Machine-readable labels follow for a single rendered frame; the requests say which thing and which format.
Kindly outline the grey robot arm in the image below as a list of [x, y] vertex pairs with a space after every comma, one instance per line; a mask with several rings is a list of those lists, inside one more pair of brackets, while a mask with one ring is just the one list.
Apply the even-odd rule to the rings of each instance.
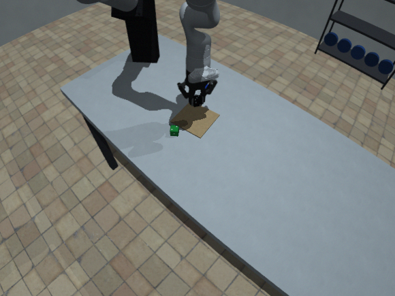
[[[129, 12], [133, 10], [138, 0], [77, 0], [83, 4], [103, 3]], [[203, 12], [199, 12], [203, 11]], [[212, 29], [220, 21], [220, 11], [216, 0], [186, 0], [180, 7], [180, 21], [186, 40], [187, 56], [186, 69], [190, 74], [190, 83], [213, 80], [219, 77], [217, 69], [210, 68], [211, 38], [207, 33], [194, 29]]]

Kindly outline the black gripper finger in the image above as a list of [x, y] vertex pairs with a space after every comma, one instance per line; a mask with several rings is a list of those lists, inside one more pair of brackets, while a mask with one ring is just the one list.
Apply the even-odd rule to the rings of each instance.
[[185, 82], [186, 81], [184, 81], [183, 83], [179, 82], [177, 84], [178, 85], [178, 89], [183, 94], [185, 99], [189, 98], [189, 104], [191, 106], [193, 106], [193, 102], [194, 102], [194, 98], [193, 97], [194, 97], [194, 94], [195, 94], [195, 90], [197, 88], [197, 84], [194, 83], [192, 89], [189, 88], [189, 92], [187, 93], [186, 90], [185, 90], [185, 86], [186, 86]]
[[202, 98], [202, 104], [204, 104], [205, 102], [206, 95], [210, 95], [216, 85], [217, 85], [216, 79], [211, 80], [206, 88], [205, 88], [205, 83], [201, 82], [202, 89], [200, 90], [201, 91], [200, 97]]

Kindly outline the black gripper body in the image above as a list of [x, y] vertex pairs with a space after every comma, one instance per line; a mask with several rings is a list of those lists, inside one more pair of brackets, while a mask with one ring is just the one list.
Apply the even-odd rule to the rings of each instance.
[[[188, 81], [188, 75], [190, 74], [190, 72], [188, 72], [187, 71], [187, 69], [186, 69], [186, 78], [185, 78], [185, 84], [190, 88], [190, 89], [192, 89], [192, 87], [193, 87], [193, 84], [194, 83], [190, 83], [189, 81]], [[205, 86], [208, 84], [210, 82], [210, 80], [209, 81], [205, 81], [204, 83], [205, 83]], [[197, 84], [197, 88], [196, 88], [196, 90], [201, 90], [202, 89], [202, 87], [201, 87], [201, 82], [197, 82], [196, 83]]]

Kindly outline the green die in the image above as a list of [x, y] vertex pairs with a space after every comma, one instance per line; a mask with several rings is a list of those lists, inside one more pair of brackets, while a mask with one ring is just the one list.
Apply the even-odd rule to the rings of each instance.
[[179, 126], [178, 125], [171, 125], [170, 135], [171, 136], [178, 136], [178, 134], [179, 134]]

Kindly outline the black die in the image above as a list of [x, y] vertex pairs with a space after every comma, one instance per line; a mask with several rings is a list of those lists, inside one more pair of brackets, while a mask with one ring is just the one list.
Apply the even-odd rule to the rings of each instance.
[[194, 98], [194, 102], [193, 102], [194, 107], [202, 106], [202, 98], [200, 97], [200, 95], [195, 95], [193, 98]]

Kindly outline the tan flat mat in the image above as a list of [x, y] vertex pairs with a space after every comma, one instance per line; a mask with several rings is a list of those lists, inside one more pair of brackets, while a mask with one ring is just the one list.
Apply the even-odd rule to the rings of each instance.
[[219, 116], [203, 106], [188, 103], [170, 122], [201, 138]]

